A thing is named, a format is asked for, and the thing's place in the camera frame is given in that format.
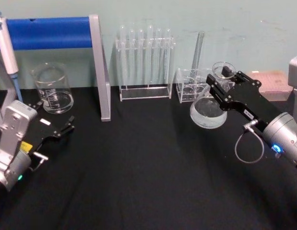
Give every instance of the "yellow label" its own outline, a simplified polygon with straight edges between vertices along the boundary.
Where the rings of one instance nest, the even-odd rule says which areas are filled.
[[[33,147],[33,145],[30,145],[27,142],[22,141],[20,148],[25,151],[25,152],[29,152],[31,150],[31,148]]]

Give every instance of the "black tablecloth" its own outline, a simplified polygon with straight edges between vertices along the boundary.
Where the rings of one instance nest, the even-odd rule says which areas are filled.
[[[101,122],[96,89],[72,93],[67,113],[40,114],[57,125],[75,115],[75,131],[45,144],[50,160],[0,202],[1,230],[297,229],[297,170],[269,149],[257,164],[238,161],[237,112],[205,130],[175,94],[121,103],[112,88],[111,122]],[[291,102],[276,105],[290,112]],[[238,150],[252,160],[260,144],[247,135]]]

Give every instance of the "sticker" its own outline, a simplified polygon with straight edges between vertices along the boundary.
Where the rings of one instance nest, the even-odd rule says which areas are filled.
[[[244,114],[245,114],[246,116],[248,116],[251,120],[254,119],[254,116],[253,116],[249,111],[247,111],[246,109],[244,110]]]
[[[27,142],[22,141],[20,148],[25,151],[25,152],[29,152],[31,150],[31,148],[33,147],[33,145],[30,145]]]
[[[39,121],[42,122],[42,123],[44,123],[45,125],[48,125],[48,126],[51,124],[50,121],[47,121],[47,120],[45,120],[45,119],[43,119],[43,118],[40,119]]]

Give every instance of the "glass beaker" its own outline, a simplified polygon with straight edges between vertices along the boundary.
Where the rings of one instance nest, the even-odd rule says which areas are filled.
[[[31,71],[31,75],[48,113],[62,114],[71,109],[73,97],[63,64],[40,64]]]
[[[230,81],[226,78],[221,78],[222,69],[224,65],[230,65],[226,62],[217,62],[213,65],[210,72],[205,72],[205,76],[200,76],[201,81],[206,80],[207,75],[212,72],[215,76],[215,80],[222,86],[225,91],[228,91],[231,87]],[[231,65],[230,69],[235,72],[235,68]],[[220,109],[219,103],[216,99],[209,93],[210,86],[205,85],[204,89],[198,94],[195,101],[192,103],[190,108],[190,116],[194,123],[198,126],[213,129],[218,128],[227,119],[227,112]]]

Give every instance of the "blue padded bar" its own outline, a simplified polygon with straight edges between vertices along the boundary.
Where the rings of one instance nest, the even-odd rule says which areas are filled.
[[[14,50],[92,47],[89,17],[7,19]]]

